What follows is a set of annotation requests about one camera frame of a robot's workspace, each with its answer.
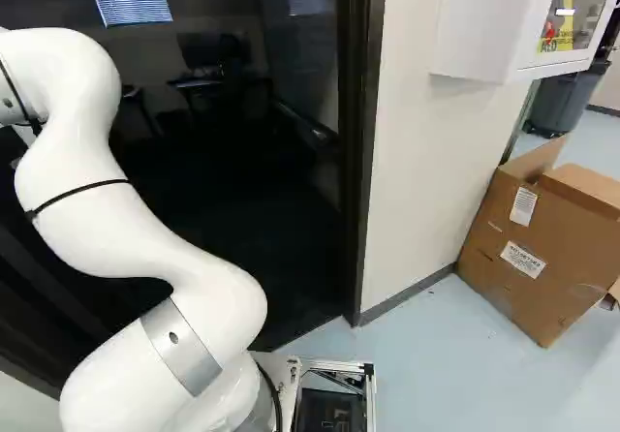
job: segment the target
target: white wall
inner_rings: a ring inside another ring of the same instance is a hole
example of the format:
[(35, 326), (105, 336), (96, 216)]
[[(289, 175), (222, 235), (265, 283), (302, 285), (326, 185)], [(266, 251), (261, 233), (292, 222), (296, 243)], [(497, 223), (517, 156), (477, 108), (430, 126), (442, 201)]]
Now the white wall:
[(386, 0), (362, 311), (456, 260), (530, 85), (432, 77), (439, 4)]
[(0, 372), (2, 432), (62, 432), (58, 402)]

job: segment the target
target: white label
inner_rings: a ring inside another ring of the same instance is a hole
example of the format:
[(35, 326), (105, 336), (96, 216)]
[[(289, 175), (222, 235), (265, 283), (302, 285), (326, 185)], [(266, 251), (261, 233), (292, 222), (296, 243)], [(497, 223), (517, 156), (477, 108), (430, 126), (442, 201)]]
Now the white label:
[(534, 207), (539, 196), (523, 187), (519, 187), (512, 205), (511, 221), (528, 227), (534, 214)]
[(530, 255), (523, 248), (516, 246), (511, 241), (508, 242), (506, 248), (500, 255), (504, 261), (509, 262), (524, 274), (538, 278), (543, 272), (546, 262), (539, 260), (536, 256)]

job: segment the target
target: white cabinet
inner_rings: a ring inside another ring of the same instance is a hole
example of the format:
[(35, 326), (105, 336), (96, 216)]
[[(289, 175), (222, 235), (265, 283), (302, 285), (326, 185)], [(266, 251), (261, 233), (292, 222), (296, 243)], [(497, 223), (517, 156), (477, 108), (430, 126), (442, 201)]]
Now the white cabinet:
[(616, 0), (442, 0), (431, 73), (505, 82), (587, 69)]

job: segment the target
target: trash can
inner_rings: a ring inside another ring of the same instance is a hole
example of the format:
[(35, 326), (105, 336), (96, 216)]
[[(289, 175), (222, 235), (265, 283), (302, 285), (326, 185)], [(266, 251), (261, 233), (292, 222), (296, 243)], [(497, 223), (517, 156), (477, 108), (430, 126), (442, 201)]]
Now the trash can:
[(546, 139), (570, 132), (610, 65), (607, 60), (595, 60), (587, 71), (544, 78), (523, 130)]

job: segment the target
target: floor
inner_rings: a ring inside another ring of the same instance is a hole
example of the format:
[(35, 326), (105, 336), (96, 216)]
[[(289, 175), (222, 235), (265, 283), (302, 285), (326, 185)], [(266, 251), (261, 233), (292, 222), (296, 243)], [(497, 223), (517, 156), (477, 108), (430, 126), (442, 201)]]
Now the floor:
[[(523, 136), (516, 152), (544, 140)], [(620, 120), (586, 112), (563, 161), (620, 179)], [(620, 315), (595, 308), (539, 348), (455, 275), (372, 324), (338, 319), (280, 349), (371, 360), (378, 430), (582, 432), (620, 423)]]

